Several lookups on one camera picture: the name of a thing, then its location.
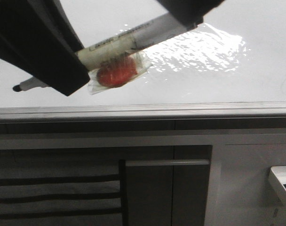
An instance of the red candy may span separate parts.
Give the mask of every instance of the red candy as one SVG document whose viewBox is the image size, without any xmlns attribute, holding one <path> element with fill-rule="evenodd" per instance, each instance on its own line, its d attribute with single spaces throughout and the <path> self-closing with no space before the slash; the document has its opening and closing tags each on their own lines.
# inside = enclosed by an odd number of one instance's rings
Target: red candy
<svg viewBox="0 0 286 226">
<path fill-rule="evenodd" d="M 97 80 L 102 86 L 114 88 L 128 83 L 136 74 L 134 59 L 125 56 L 103 65 L 97 72 Z"/>
</svg>

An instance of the metal handle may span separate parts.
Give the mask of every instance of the metal handle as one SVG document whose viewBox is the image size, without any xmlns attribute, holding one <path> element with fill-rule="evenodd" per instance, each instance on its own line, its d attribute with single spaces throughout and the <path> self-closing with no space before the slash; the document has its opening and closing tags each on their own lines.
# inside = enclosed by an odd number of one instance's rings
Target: metal handle
<svg viewBox="0 0 286 226">
<path fill-rule="evenodd" d="M 208 159 L 178 159 L 178 160 L 137 160 L 126 161 L 126 166 L 190 166 L 209 165 Z"/>
</svg>

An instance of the marker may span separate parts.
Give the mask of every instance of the marker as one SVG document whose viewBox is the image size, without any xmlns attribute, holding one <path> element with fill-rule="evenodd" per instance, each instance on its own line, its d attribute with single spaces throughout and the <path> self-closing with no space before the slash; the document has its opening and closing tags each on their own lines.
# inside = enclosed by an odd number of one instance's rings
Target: marker
<svg viewBox="0 0 286 226">
<path fill-rule="evenodd" d="M 147 47 L 156 45 L 179 34 L 197 28 L 202 23 L 198 21 L 184 26 L 170 13 L 159 16 L 131 30 L 101 41 L 78 52 L 81 63 L 89 70 L 100 68 L 103 63 L 121 55 L 130 55 Z"/>
</svg>

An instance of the small plastic bag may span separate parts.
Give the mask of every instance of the small plastic bag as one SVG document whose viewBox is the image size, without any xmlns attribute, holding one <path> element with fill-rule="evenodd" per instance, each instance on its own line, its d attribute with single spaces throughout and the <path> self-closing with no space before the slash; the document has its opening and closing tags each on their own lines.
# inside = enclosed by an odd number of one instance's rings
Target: small plastic bag
<svg viewBox="0 0 286 226">
<path fill-rule="evenodd" d="M 120 56 L 89 72 L 88 91 L 91 95 L 121 87 L 147 72 L 151 62 L 143 52 Z"/>
</svg>

